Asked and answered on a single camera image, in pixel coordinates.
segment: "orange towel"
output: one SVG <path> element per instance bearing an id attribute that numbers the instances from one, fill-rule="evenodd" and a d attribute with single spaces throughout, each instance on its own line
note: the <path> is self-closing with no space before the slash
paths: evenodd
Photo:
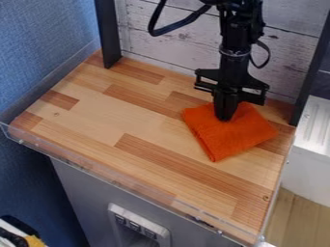
<path id="1" fill-rule="evenodd" d="M 246 102 L 239 104 L 229 122 L 220 122 L 214 116 L 212 103 L 185 109 L 182 117 L 213 162 L 277 135 L 277 130 Z"/>

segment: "wooden table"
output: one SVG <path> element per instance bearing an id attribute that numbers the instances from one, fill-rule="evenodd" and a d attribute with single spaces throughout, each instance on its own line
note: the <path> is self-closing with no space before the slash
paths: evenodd
<path id="1" fill-rule="evenodd" d="M 126 58 L 104 69 L 96 53 L 17 117 L 10 132 L 252 245 L 289 151 L 292 107 L 275 100 L 257 106 L 279 136 L 213 163 L 180 118 L 183 108 L 211 101 L 193 83 Z"/>

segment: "blue wall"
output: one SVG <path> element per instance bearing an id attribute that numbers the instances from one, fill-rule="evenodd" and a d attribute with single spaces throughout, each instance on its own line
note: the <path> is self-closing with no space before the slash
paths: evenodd
<path id="1" fill-rule="evenodd" d="M 0 0 L 0 114 L 97 37 L 93 0 Z M 86 239 L 47 157 L 0 134 L 0 216 L 10 214 L 49 246 Z"/>

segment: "black vertical post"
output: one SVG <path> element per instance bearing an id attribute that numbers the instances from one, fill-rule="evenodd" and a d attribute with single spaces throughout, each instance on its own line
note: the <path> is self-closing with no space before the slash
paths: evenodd
<path id="1" fill-rule="evenodd" d="M 301 117 L 301 114 L 306 105 L 307 99 L 310 95 L 310 90 L 312 85 L 316 79 L 317 72 L 321 66 L 321 62 L 326 53 L 326 49 L 330 42 L 330 12 L 328 14 L 328 18 L 325 22 L 323 32 L 321 37 L 319 38 L 318 45 L 316 48 L 316 53 L 311 62 L 310 69 L 305 78 L 305 82 L 301 88 L 299 98 L 297 99 L 294 107 L 294 111 L 290 120 L 290 124 L 297 126 Z"/>
<path id="2" fill-rule="evenodd" d="M 114 0 L 95 0 L 104 67 L 109 69 L 122 57 Z"/>

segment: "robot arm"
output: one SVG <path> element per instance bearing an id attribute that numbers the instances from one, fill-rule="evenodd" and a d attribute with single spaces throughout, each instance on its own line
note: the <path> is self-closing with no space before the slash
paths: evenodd
<path id="1" fill-rule="evenodd" d="M 241 101 L 264 105 L 269 86 L 249 72 L 250 61 L 258 69 L 270 60 L 269 48 L 259 41 L 265 23 L 262 18 L 262 0 L 200 0 L 205 5 L 199 10 L 174 24 L 154 30 L 155 24 L 167 0 L 161 0 L 149 25 L 152 36 L 160 36 L 192 23 L 211 6 L 216 6 L 220 15 L 222 44 L 219 69 L 197 69 L 195 89 L 212 93 L 214 111 L 220 121 L 229 121 Z M 257 66 L 251 56 L 252 44 L 257 44 L 268 52 L 266 61 Z M 216 83 L 207 83 L 207 78 Z"/>

